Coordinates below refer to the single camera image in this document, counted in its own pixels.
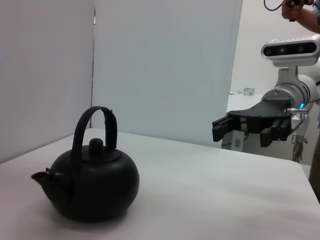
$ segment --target cable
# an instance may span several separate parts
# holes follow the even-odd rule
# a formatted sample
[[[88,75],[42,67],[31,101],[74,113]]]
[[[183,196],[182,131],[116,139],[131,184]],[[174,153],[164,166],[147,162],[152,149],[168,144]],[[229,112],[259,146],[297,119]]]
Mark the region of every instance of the cable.
[[[275,9],[270,9],[270,8],[268,8],[267,5],[266,5],[266,0],[263,0],[263,4],[264,4],[264,7],[265,7],[266,9],[268,9],[269,11],[271,11],[271,12],[278,10],[278,9],[281,8],[281,6],[282,6],[282,3],[281,3],[277,8],[275,8]]]
[[[295,128],[290,131],[290,134],[289,134],[289,135],[293,134],[293,133],[301,126],[301,124],[303,124],[303,122],[304,122],[304,121],[301,120],[301,121],[299,122],[299,124],[298,124],[297,126],[295,126]]]
[[[249,137],[249,133],[248,132],[245,132],[245,133],[246,133],[246,138],[243,141],[247,140],[248,137]],[[222,146],[228,146],[228,145],[231,145],[231,144],[232,144],[232,142],[231,143],[227,143],[227,144],[222,144]]]

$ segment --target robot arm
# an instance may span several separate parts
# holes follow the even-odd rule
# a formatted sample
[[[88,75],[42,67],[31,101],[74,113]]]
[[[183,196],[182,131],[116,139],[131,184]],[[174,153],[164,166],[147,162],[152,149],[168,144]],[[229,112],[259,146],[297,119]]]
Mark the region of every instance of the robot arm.
[[[297,141],[304,139],[309,124],[308,112],[320,99],[316,83],[307,76],[298,76],[298,66],[311,66],[320,57],[320,35],[311,35],[266,43],[261,54],[279,67],[278,81],[262,100],[246,110],[234,110],[212,123],[213,140],[219,142],[225,134],[245,131],[260,134],[261,147],[273,141],[286,141],[297,130]],[[301,122],[292,129],[291,118]]]

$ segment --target black teapot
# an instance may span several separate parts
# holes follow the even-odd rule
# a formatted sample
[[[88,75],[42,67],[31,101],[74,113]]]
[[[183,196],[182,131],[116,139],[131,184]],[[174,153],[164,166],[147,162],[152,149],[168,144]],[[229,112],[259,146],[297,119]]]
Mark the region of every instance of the black teapot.
[[[82,146],[91,116],[102,110],[105,146],[94,138]],[[106,107],[89,108],[80,118],[72,149],[59,156],[51,168],[31,176],[53,206],[76,221],[96,222],[124,214],[139,190],[139,173],[134,161],[117,150],[117,120]]]

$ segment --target person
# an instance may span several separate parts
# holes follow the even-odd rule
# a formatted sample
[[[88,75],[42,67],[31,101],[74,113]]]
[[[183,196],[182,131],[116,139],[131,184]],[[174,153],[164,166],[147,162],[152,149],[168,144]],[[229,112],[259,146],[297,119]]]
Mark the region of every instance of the person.
[[[292,7],[286,5],[287,0],[282,3],[282,16],[284,19],[295,19],[304,28],[311,32],[320,34],[320,0],[316,0],[313,3],[313,10],[304,8],[305,0],[300,0],[300,5],[295,5],[291,2]],[[320,129],[320,114],[317,120],[317,127]],[[293,155],[300,151],[300,155],[303,149],[303,145],[295,145],[293,148]],[[310,185],[320,202],[320,133],[315,145],[310,176]]]

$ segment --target white wall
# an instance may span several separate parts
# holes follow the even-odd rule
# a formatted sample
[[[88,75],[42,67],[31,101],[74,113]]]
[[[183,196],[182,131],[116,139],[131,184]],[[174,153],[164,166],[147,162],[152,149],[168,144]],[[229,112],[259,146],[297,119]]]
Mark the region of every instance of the white wall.
[[[226,114],[241,3],[96,0],[93,105],[122,132],[219,146],[212,121]]]
[[[0,162],[73,134],[91,105],[94,0],[0,1]]]
[[[267,0],[269,8],[275,8],[280,0]],[[278,80],[278,68],[261,56],[262,46],[273,39],[286,39],[313,34],[298,23],[292,23],[281,16],[281,9],[270,12],[264,7],[263,0],[243,0],[239,33],[234,58],[231,91],[255,88],[256,93],[264,94],[272,89]],[[320,80],[320,63],[300,67],[299,74]],[[309,144],[304,145],[303,164],[311,164],[319,130],[316,128],[318,106],[314,106],[310,116],[310,126],[306,133]],[[244,145],[245,152],[290,160],[293,145],[287,142],[274,142],[268,148],[259,147],[259,136],[252,135]]]

